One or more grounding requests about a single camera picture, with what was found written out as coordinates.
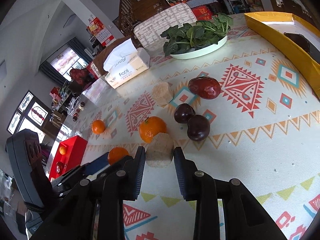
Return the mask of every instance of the calendar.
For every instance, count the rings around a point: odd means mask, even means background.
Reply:
[[[109,42],[114,39],[114,36],[108,31],[104,24],[95,17],[94,20],[88,26],[91,33],[97,38],[97,40],[106,46]]]

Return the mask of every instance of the yellow tray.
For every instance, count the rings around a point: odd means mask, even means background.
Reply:
[[[310,23],[292,13],[284,12],[254,12],[245,13],[249,28],[260,34],[277,47],[297,67],[320,99],[320,65],[313,60],[300,46],[278,30],[263,22],[295,22],[303,25],[309,32],[320,38],[320,31]]]

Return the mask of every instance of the curtain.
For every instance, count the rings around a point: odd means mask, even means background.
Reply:
[[[69,41],[68,45],[80,58],[84,60],[84,62],[89,64],[92,61],[92,59],[84,52],[85,47],[76,37]]]
[[[48,78],[50,78],[60,87],[62,87],[66,81],[66,79],[47,61],[44,61],[40,65],[39,71],[42,71]]]

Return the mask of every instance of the plum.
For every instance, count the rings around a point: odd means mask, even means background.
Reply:
[[[221,91],[220,84],[212,77],[196,77],[189,81],[191,93],[204,99],[215,99]]]
[[[173,117],[178,123],[187,123],[188,120],[195,114],[196,112],[194,111],[192,106],[183,103],[181,105],[178,105],[178,107],[174,111]]]
[[[63,168],[64,168],[64,164],[62,162],[57,162],[57,166],[56,166],[57,174],[60,175],[62,173]]]
[[[210,123],[202,115],[196,114],[188,120],[187,135],[192,141],[202,141],[210,133]]]

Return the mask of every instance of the tissue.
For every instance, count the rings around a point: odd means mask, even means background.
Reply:
[[[117,88],[149,68],[150,56],[143,48],[136,49],[131,39],[113,49],[103,64],[109,73],[108,84]]]

